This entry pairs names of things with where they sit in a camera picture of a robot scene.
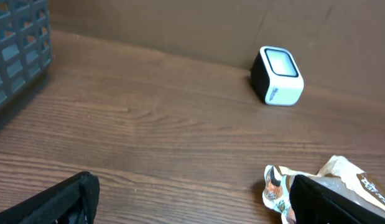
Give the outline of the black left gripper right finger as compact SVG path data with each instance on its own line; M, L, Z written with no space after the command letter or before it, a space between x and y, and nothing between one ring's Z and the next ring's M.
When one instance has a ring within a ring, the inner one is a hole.
M385 218L304 175L296 175L290 203L297 224L385 224Z

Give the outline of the white orange snack packet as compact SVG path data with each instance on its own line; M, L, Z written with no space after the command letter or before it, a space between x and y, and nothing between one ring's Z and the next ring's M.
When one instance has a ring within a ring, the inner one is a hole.
M289 198L296 175L304 175L385 218L385 190L378 181L347 158L334 155L316 174L283 166L266 166L262 200L267 208L280 213L283 223L297 223Z

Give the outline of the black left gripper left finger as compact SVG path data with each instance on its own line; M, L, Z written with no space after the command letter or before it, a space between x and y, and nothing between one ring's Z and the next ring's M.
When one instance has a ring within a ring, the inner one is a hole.
M100 196L97 176L83 171L0 212L1 224L93 224Z

